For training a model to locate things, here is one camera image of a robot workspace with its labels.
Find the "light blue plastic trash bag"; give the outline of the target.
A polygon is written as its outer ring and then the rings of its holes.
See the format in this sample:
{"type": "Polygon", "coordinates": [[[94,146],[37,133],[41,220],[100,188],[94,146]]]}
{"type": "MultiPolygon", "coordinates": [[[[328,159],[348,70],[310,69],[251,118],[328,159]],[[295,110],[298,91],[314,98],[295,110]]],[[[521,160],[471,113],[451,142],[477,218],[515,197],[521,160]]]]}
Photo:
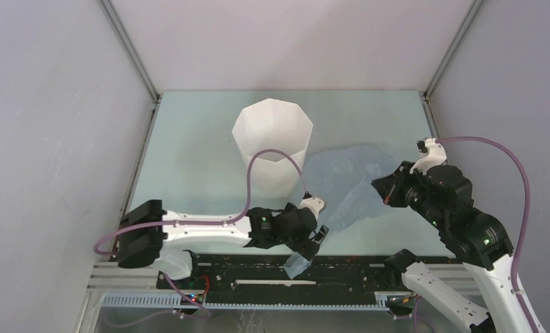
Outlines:
{"type": "Polygon", "coordinates": [[[388,208],[371,181],[394,172],[399,162],[376,146],[351,146],[313,154],[303,176],[326,208],[318,225],[329,232],[318,251],[324,255],[389,255],[396,250],[384,229],[388,208]]]}

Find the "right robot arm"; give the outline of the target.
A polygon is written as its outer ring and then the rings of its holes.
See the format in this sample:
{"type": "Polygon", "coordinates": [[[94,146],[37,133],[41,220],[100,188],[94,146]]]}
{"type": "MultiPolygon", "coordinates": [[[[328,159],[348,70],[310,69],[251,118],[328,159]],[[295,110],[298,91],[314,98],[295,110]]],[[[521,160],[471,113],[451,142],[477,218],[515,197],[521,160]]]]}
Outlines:
{"type": "Polygon", "coordinates": [[[512,279],[514,248],[503,224],[474,207],[472,183],[455,166],[425,172],[404,161],[389,176],[371,182],[384,204],[409,207],[438,231],[440,241],[462,262],[484,299],[482,307],[435,276],[411,251],[385,261],[388,287],[426,300],[462,332],[544,332],[530,302],[512,279]]]}

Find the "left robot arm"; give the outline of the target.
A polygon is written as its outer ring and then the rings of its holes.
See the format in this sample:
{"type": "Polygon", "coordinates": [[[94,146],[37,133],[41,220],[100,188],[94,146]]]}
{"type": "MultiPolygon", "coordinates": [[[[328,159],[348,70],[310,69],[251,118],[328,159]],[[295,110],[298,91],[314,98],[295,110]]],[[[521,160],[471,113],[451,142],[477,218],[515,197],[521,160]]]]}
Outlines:
{"type": "Polygon", "coordinates": [[[194,253],[201,245],[269,249],[286,246],[306,262],[318,254],[329,233],[318,225],[325,202],[315,196],[280,210],[253,207],[241,218],[232,215],[189,215],[148,200],[121,218],[117,262],[120,268],[153,267],[183,289],[200,279],[194,253]]]}

